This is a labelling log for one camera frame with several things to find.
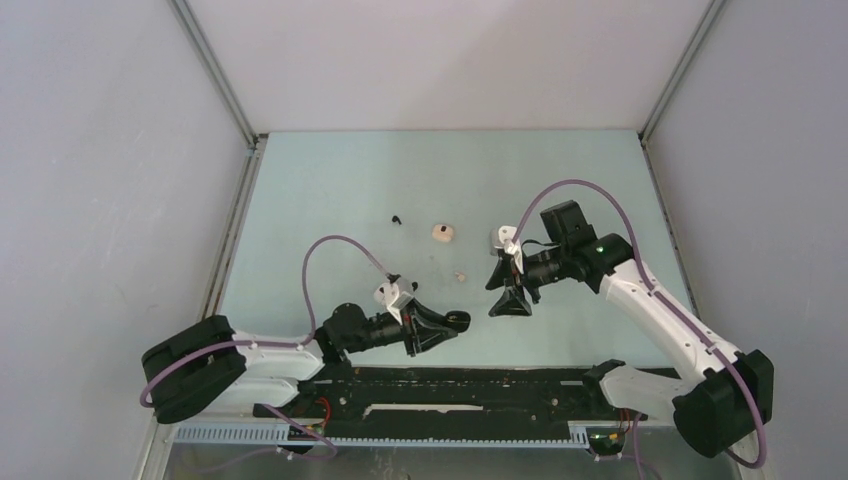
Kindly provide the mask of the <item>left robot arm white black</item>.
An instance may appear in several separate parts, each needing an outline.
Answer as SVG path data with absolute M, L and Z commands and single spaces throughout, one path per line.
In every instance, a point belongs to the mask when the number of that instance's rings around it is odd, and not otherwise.
M 336 307 L 311 340 L 249 334 L 213 315 L 161 341 L 141 357 L 146 385 L 140 403 L 161 424 L 201 413 L 248 412 L 258 404 L 304 416 L 316 403 L 307 383 L 352 353 L 400 344 L 410 357 L 466 332 L 466 311 L 437 313 L 413 300 L 397 316 L 367 316 L 352 303 Z

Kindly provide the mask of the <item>black earbud charging case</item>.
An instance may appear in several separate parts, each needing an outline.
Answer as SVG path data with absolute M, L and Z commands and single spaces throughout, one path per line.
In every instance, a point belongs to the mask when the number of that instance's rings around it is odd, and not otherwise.
M 466 311 L 449 311 L 445 314 L 445 322 L 452 330 L 464 333 L 470 326 L 471 316 Z

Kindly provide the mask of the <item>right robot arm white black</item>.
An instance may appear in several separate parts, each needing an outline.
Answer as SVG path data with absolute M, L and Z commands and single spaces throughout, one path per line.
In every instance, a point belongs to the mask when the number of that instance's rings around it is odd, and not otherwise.
M 774 364 L 762 351 L 744 353 L 710 331 L 636 259 L 629 241 L 597 236 L 578 203 L 555 205 L 541 218 L 550 241 L 532 255 L 524 253 L 516 227 L 493 230 L 497 264 L 486 287 L 502 296 L 490 316 L 529 316 L 542 287 L 575 280 L 623 311 L 677 374 L 652 374 L 614 359 L 596 365 L 583 377 L 588 414 L 606 418 L 619 408 L 672 424 L 706 458 L 729 452 L 771 420 Z

